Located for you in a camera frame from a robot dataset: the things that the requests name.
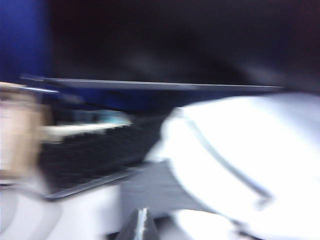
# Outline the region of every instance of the desk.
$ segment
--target desk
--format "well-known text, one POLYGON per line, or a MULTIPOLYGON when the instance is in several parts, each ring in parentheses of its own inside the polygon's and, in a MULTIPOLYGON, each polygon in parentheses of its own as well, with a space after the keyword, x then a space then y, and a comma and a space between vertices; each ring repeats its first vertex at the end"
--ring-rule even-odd
MULTIPOLYGON (((46 192, 39 174, 31 177, 26 185, 46 192)), ((1 239, 105 240, 106 234, 121 227, 118 199, 119 188, 115 185, 96 187, 56 202, 33 199, 18 191, 3 191, 1 225, 5 227, 10 221, 12 211, 14 215, 1 239)))

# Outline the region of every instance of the white cloth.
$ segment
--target white cloth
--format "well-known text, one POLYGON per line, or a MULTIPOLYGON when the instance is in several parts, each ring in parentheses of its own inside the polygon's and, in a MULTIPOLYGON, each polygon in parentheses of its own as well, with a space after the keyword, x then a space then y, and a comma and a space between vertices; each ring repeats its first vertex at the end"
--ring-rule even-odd
POLYGON ((268 240, 320 239, 320 97, 304 93, 229 97, 175 109, 149 159, 171 159, 181 185, 207 207, 268 240), (261 196, 204 148, 186 120, 261 196))

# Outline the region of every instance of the black surface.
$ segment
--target black surface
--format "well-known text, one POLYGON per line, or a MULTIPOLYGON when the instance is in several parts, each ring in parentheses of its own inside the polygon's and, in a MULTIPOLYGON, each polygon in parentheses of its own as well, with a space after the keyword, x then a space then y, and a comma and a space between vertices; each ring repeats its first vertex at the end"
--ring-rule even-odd
POLYGON ((320 89, 317 0, 49 0, 51 77, 320 89))
POLYGON ((43 144, 38 165, 51 198, 65 197, 125 177, 137 169, 160 137, 164 116, 138 117, 130 126, 105 134, 69 136, 62 143, 43 144))

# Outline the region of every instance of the dark background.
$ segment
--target dark background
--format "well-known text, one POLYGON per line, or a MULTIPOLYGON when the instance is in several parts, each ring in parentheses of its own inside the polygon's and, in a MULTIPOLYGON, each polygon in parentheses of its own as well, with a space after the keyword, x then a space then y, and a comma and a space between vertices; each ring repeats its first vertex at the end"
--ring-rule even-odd
POLYGON ((320 89, 317 0, 1 2, 1 79, 320 89))

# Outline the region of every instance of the laptop keyboard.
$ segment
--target laptop keyboard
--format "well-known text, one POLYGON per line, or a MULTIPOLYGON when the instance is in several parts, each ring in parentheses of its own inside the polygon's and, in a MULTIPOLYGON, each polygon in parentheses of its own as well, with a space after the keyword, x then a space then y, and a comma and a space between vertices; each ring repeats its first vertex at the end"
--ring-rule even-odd
POLYGON ((84 133, 61 143, 44 143, 38 166, 58 199, 109 183, 144 169, 142 163, 160 138, 164 116, 140 117, 104 134, 84 133))

